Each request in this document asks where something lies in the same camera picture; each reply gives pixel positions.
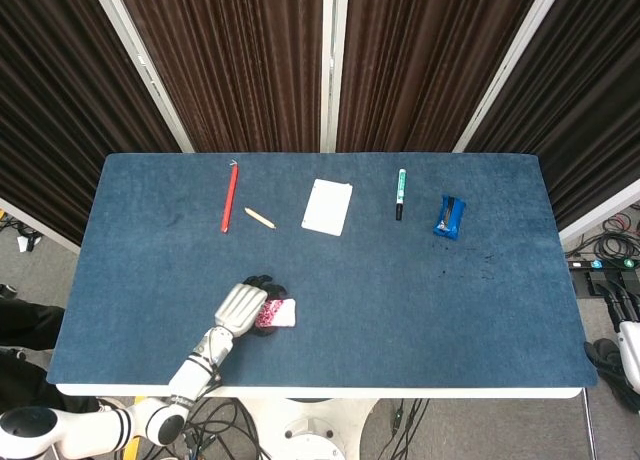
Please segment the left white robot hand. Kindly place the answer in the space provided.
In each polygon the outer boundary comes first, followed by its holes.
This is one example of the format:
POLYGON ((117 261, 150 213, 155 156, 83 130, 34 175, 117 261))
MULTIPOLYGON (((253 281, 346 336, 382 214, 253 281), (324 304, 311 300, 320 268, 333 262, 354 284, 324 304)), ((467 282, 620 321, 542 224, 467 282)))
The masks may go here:
POLYGON ((223 328, 233 338, 247 333, 257 336, 273 334, 277 327, 267 317, 275 303, 289 297, 287 290, 269 275, 250 276, 236 284, 214 315, 214 327, 223 328))

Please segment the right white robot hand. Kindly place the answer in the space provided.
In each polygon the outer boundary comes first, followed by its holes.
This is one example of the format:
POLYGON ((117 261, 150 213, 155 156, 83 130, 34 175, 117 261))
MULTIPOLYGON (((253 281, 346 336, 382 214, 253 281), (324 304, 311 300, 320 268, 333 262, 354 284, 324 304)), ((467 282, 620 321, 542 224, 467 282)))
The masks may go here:
POLYGON ((585 342, 587 358, 600 371, 624 379, 639 392, 639 296, 616 282, 596 283, 607 306, 617 342, 603 338, 585 342))

